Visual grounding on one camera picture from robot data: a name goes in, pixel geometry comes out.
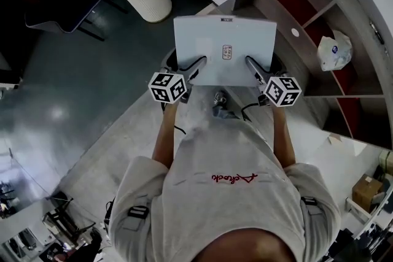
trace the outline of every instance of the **gray t-shirt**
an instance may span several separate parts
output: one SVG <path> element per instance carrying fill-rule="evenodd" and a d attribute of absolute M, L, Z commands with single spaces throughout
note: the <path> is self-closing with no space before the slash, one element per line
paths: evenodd
<path fill-rule="evenodd" d="M 315 262 L 338 234 L 340 211 L 315 166 L 283 169 L 249 124 L 213 118 L 183 139 L 169 171 L 131 161 L 109 235 L 125 261 L 191 262 L 241 228 L 269 231 L 297 262 Z"/>

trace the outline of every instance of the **floor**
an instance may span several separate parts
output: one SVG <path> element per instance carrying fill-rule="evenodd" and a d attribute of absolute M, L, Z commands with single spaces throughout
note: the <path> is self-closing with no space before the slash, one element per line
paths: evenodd
<path fill-rule="evenodd" d="M 187 132 L 210 115 L 216 89 L 194 87 L 189 103 L 179 105 L 176 124 Z M 240 95 L 242 91 L 228 89 L 228 92 L 233 96 L 232 106 L 235 106 L 235 112 L 238 113 L 239 99 L 236 99 L 236 95 Z M 344 202 L 351 194 L 352 186 L 364 172 L 375 168 L 381 150 L 367 146 L 359 156 L 352 156 L 350 152 L 333 147 L 327 139 L 329 134 L 317 127 L 304 106 L 305 103 L 300 99 L 293 108 L 287 110 L 289 131 L 297 159 L 320 167 L 329 190 L 344 213 Z M 272 145 L 271 110 L 253 108 L 256 111 L 250 110 L 247 114 Z M 71 213 L 78 224 L 85 226 L 90 222 L 97 222 L 99 226 L 106 213 L 106 203 L 114 198 L 132 157 L 152 155 L 161 120 L 159 104 L 152 100 L 149 92 L 144 93 L 62 180 L 60 189 L 75 199 Z M 180 131 L 175 131 L 175 150 L 183 137 Z M 104 246 L 108 246 L 104 250 L 104 261 L 121 261 L 110 243 L 105 242 Z"/>
<path fill-rule="evenodd" d="M 172 0 L 169 18 L 145 22 L 126 0 L 124 14 L 102 2 L 84 33 L 42 33 L 15 91 L 0 101 L 0 179 L 11 181 L 21 206 L 50 194 L 97 138 L 146 90 L 174 47 L 173 18 L 210 0 Z"/>

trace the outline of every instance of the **white board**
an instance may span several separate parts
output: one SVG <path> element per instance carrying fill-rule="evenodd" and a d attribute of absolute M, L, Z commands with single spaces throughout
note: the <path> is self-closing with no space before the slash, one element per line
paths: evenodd
<path fill-rule="evenodd" d="M 199 57 L 208 58 L 194 85 L 255 87 L 257 81 L 245 57 L 253 57 L 269 70 L 276 27 L 275 22 L 229 15 L 177 17 L 177 63 L 179 68 L 186 68 Z"/>

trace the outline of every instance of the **white plastic bag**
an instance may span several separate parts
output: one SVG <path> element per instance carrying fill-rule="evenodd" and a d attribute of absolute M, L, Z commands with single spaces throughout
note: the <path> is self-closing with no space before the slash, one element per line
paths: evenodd
<path fill-rule="evenodd" d="M 319 64 L 323 71 L 343 69 L 352 58 L 352 44 L 347 35 L 334 31 L 335 39 L 323 36 L 318 46 Z"/>

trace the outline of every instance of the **black cable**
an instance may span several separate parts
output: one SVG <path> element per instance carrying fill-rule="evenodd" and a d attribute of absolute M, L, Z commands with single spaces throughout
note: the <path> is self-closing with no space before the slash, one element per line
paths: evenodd
<path fill-rule="evenodd" d="M 191 64 L 191 66 L 189 66 L 189 67 L 187 67 L 187 68 L 185 68 L 185 69 L 179 68 L 179 70 L 180 70 L 180 71 L 187 71 L 187 70 L 191 69 L 192 66 L 194 66 L 199 60 L 202 60 L 203 58 L 206 58 L 206 56 L 203 56 L 203 57 L 197 59 L 196 61 L 194 61 L 194 62 Z"/>
<path fill-rule="evenodd" d="M 165 104 L 164 102 L 162 102 L 162 103 L 161 103 L 162 112 L 165 111 L 165 107 L 166 107 L 166 104 Z M 182 128 L 179 128 L 179 127 L 177 127 L 176 125 L 174 126 L 174 128 L 177 129 L 177 130 L 179 130 L 179 131 L 181 131 L 181 132 L 183 132 L 185 135 L 187 134 L 187 133 L 185 133 L 185 131 L 184 131 Z"/>
<path fill-rule="evenodd" d="M 244 110 L 246 110 L 248 107 L 252 107 L 252 106 L 259 106 L 259 104 L 258 104 L 257 102 L 253 102 L 252 104 L 248 104 L 247 106 L 244 106 L 244 107 L 240 110 L 241 115 L 242 115 L 244 121 L 247 121 L 247 120 L 248 120 L 248 121 L 251 122 L 251 119 L 248 118 L 248 116 L 246 115 L 246 113 L 244 112 Z"/>
<path fill-rule="evenodd" d="M 267 73 L 267 74 L 272 74 L 272 73 L 273 73 L 272 71 L 266 71 L 266 70 L 264 70 L 264 68 L 258 63 L 258 61 L 256 61 L 255 59 L 253 59 L 253 57 L 251 57 L 251 56 L 247 56 L 247 57 L 250 58 L 250 59 L 252 59 L 253 62 L 255 62 L 255 63 L 262 69 L 262 71 L 263 71 L 264 73 Z"/>

